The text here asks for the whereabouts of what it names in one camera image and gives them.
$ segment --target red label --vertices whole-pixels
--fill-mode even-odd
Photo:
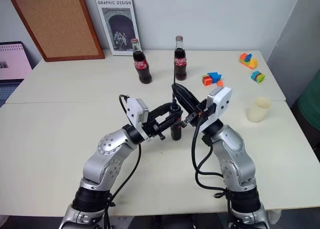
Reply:
[[[135,61],[134,66],[137,70],[144,70],[148,66],[148,62],[146,60],[143,61]]]
[[[186,58],[174,58],[174,64],[177,67],[183,67],[187,65],[187,59]]]

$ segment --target plastic cup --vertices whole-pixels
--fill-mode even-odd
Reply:
[[[267,115],[271,107],[272,103],[268,98],[258,96],[246,116],[250,122],[258,123]]]

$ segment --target wooden frame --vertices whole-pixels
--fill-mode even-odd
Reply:
[[[85,0],[11,0],[46,62],[104,59]]]

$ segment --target dark soda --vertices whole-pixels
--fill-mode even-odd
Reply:
[[[183,45],[183,37],[177,35],[175,37],[176,46],[174,50],[174,70],[175,78],[179,81],[183,81],[187,78],[187,59],[186,51]]]
[[[143,84],[149,84],[152,81],[152,77],[149,71],[149,64],[146,60],[146,56],[140,48],[138,39],[131,39],[133,49],[134,67],[139,75],[139,80]]]

